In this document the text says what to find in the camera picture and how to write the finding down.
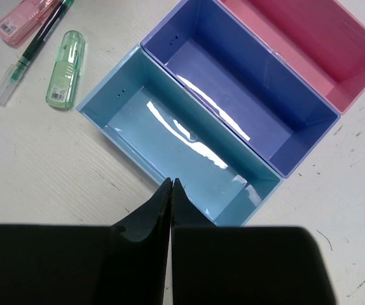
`plastic bin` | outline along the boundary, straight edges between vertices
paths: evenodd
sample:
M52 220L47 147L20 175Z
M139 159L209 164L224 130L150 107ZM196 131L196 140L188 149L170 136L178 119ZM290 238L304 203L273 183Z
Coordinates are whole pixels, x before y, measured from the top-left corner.
M280 177L135 47L77 107L156 183L180 178L193 204L219 226L239 226Z
M365 90L365 27L334 0L221 0L342 114Z
M142 47L283 177L339 118L217 1L181 1Z

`light blue bin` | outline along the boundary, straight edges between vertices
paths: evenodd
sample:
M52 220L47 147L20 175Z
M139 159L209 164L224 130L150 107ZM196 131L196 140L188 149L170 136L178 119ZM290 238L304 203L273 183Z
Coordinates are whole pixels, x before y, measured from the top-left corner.
M240 226L281 178L139 46L77 107L156 183L180 178L218 226Z

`barcode label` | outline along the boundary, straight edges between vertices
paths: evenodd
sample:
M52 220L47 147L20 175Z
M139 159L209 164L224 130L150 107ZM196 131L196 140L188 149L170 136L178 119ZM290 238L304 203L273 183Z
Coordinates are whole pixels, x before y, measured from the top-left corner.
M67 90L62 88L53 87L51 92L52 100L61 100L64 101L67 96Z
M17 31L16 25L11 21L11 18L7 18L1 25L0 29L8 36L13 35Z

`white surface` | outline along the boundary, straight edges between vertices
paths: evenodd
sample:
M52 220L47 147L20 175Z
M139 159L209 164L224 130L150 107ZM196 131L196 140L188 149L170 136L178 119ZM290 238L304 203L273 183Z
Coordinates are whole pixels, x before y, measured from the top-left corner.
M176 2L76 0L0 107L0 222L112 224L151 196L156 186L136 166L75 110L49 108L45 93L66 31L88 43L79 103ZM365 1L341 2L365 25ZM0 0L0 18L17 3ZM0 79L28 43L13 49L0 40ZM249 224L307 228L338 303L365 304L365 94Z

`storage box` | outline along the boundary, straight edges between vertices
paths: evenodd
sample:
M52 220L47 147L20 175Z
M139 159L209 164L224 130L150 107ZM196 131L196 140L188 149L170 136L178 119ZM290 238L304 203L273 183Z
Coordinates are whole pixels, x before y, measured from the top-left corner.
M365 27L334 0L221 0L337 110L365 90Z
M339 118L217 1L182 0L142 47L283 177Z
M167 74L134 48L78 111L155 182L180 178L193 204L220 226L238 226L280 177Z

